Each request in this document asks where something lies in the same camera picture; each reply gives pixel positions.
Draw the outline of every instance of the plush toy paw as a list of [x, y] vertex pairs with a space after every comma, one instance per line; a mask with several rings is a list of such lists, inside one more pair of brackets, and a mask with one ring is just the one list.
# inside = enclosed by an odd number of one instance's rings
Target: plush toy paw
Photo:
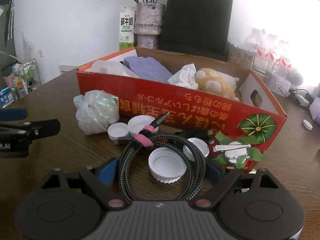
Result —
[[234, 93], [237, 81], [239, 81], [238, 78], [211, 68], [202, 68], [196, 73], [196, 82], [199, 85], [199, 90], [235, 101], [239, 101]]

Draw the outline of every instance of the green label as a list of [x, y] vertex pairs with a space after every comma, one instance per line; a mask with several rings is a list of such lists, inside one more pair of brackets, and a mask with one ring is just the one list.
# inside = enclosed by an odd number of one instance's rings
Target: green label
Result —
[[133, 47], [133, 42], [120, 42], [119, 50], [127, 49]]

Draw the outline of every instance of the iridescent plastic bag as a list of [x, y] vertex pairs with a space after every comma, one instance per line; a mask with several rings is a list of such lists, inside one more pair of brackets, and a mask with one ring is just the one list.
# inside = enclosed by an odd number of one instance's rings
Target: iridescent plastic bag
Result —
[[76, 118], [85, 135], [106, 132], [108, 126], [119, 121], [119, 98], [101, 90], [76, 96]]

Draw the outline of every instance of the green pumpkin illustration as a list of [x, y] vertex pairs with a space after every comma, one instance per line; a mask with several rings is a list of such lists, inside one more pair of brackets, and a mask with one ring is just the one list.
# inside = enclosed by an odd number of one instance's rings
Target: green pumpkin illustration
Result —
[[268, 114], [252, 114], [242, 120], [238, 127], [249, 136], [254, 135], [260, 145], [268, 141], [276, 130], [276, 121]]

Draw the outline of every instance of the white power adapter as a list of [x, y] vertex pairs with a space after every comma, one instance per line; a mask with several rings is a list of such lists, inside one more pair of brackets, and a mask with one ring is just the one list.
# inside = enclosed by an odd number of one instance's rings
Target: white power adapter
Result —
[[298, 95], [298, 94], [295, 94], [294, 96], [299, 100], [301, 106], [308, 106], [309, 105], [309, 101], [306, 100], [303, 96]]

